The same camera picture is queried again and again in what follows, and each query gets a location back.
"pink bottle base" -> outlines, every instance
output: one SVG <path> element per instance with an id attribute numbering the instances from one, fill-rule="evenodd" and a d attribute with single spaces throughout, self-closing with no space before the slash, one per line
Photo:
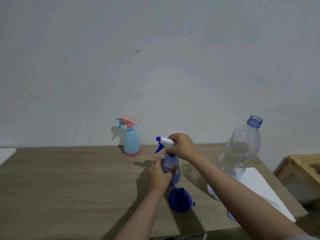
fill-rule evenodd
<path id="1" fill-rule="evenodd" d="M 141 150 L 139 150 L 138 152 L 134 153 L 134 154 L 129 154 L 129 153 L 126 153 L 124 152 L 128 157 L 134 157 L 134 156 L 137 156 L 139 153 L 140 153 Z"/>

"person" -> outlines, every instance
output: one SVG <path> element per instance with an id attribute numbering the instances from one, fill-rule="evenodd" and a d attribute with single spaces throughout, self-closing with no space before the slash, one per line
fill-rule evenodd
<path id="1" fill-rule="evenodd" d="M 191 163 L 252 239 L 315 239 L 308 236 L 259 195 L 200 155 L 188 135 L 178 133 L 168 138 L 175 140 L 176 145 L 173 148 L 166 148 L 162 153 L 176 154 Z M 169 173 L 163 173 L 161 159 L 156 158 L 149 169 L 148 193 L 114 240 L 150 238 L 159 202 L 176 170 L 175 167 Z"/>

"white object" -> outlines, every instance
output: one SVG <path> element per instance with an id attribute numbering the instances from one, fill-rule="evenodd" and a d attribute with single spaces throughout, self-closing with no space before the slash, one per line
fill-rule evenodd
<path id="1" fill-rule="evenodd" d="M 240 179 L 240 182 L 256 194 L 264 198 L 292 222 L 296 222 L 294 216 L 290 213 L 290 211 L 276 195 L 273 189 L 265 181 L 263 176 L 255 168 L 247 168 L 242 178 Z"/>
<path id="2" fill-rule="evenodd" d="M 15 154 L 15 148 L 1 148 L 0 149 L 0 166 L 8 160 L 13 154 Z"/>
<path id="3" fill-rule="evenodd" d="M 172 148 L 176 145 L 176 143 L 173 140 L 168 139 L 166 137 L 161 137 L 160 144 L 163 145 L 163 147 L 165 148 Z"/>

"bottle mouth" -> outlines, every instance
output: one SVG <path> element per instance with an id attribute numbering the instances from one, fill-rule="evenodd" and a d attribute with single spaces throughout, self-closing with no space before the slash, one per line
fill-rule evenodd
<path id="1" fill-rule="evenodd" d="M 262 122 L 263 122 L 263 119 L 256 115 L 250 116 L 250 118 L 247 120 L 247 124 L 254 128 L 260 128 Z"/>

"pink spray nozzle head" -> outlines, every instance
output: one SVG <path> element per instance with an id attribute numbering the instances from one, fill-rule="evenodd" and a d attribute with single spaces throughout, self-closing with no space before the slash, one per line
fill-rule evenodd
<path id="1" fill-rule="evenodd" d="M 131 128 L 133 128 L 133 125 L 137 125 L 138 124 L 138 123 L 136 123 L 136 122 L 134 122 L 132 120 L 129 120 L 127 118 L 124 118 L 124 117 L 117 117 L 116 119 L 119 120 L 118 129 L 120 129 L 120 127 L 122 125 L 127 125 L 127 128 L 131 129 Z"/>

